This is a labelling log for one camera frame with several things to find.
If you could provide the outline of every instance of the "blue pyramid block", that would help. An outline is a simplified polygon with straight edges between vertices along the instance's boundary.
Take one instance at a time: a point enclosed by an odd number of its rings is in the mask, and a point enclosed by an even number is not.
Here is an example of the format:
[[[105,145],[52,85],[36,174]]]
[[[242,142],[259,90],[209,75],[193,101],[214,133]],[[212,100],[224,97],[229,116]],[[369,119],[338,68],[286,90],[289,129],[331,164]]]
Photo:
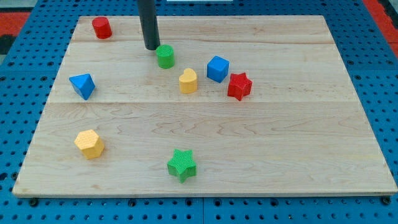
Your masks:
[[[221,83],[228,74],[229,61],[214,56],[207,64],[207,77]]]
[[[85,100],[90,97],[95,88],[93,79],[91,78],[90,74],[70,77],[69,81],[71,82],[73,89],[75,89],[76,93]]]

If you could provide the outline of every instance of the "wood grain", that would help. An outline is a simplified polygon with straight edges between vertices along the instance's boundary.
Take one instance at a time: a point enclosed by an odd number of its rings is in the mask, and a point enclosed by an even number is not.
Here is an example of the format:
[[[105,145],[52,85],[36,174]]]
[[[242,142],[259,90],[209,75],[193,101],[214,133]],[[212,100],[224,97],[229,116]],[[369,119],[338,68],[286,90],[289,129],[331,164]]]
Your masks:
[[[97,40],[81,17],[13,192],[18,197],[305,197],[389,195],[397,186],[321,16],[159,17],[176,65],[159,68],[137,17],[109,17]],[[205,78],[220,55],[247,72],[238,102]],[[198,91],[179,93],[186,67]],[[88,101],[68,77],[90,72]],[[100,158],[74,146],[103,139]],[[193,149],[197,176],[168,175],[174,148]]]

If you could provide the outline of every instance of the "black cylindrical rod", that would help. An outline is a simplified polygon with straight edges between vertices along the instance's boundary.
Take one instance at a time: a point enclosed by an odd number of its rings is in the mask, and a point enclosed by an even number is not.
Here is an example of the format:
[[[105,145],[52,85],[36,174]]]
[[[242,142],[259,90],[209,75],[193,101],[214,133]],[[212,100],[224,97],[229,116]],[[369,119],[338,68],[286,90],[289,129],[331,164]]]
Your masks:
[[[160,40],[159,30],[157,28],[155,1],[137,0],[137,3],[145,47],[148,50],[156,50],[160,45]]]

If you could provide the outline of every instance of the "blue pegboard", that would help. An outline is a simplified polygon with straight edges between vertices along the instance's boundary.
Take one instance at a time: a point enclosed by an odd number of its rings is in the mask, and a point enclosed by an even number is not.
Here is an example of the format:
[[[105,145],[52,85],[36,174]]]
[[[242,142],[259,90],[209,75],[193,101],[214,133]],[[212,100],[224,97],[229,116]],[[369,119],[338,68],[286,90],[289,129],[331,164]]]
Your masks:
[[[361,1],[167,4],[159,15],[324,15],[398,176],[398,61]],[[19,199],[11,194],[79,16],[137,15],[133,0],[39,0],[0,66],[0,223],[398,223],[398,197]]]

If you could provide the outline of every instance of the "toy block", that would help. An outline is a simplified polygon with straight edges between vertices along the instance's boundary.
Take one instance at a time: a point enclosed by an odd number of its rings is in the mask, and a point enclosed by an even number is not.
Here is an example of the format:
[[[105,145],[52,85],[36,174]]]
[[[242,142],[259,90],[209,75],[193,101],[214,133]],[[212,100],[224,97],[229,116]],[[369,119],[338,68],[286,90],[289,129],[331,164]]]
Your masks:
[[[99,39],[107,39],[112,36],[111,25],[109,24],[108,18],[99,16],[93,19],[92,22],[95,35]]]
[[[77,75],[70,77],[73,89],[77,94],[79,94],[83,99],[87,100],[91,93],[93,92],[95,85],[90,74]]]
[[[174,50],[172,46],[164,44],[156,48],[157,64],[160,68],[171,68],[174,66]]]
[[[192,68],[184,69],[184,73],[180,75],[179,81],[182,93],[193,93],[198,90],[197,74]]]
[[[192,150],[181,151],[174,149],[174,155],[167,163],[170,175],[178,177],[180,183],[184,183],[188,177],[197,174],[197,165],[192,159]]]
[[[239,101],[251,91],[252,81],[248,79],[246,73],[231,74],[228,85],[228,96],[233,96]]]
[[[207,64],[207,77],[221,83],[228,74],[229,61],[214,56]]]
[[[94,130],[80,132],[75,139],[76,146],[86,159],[99,157],[104,150],[104,143]]]

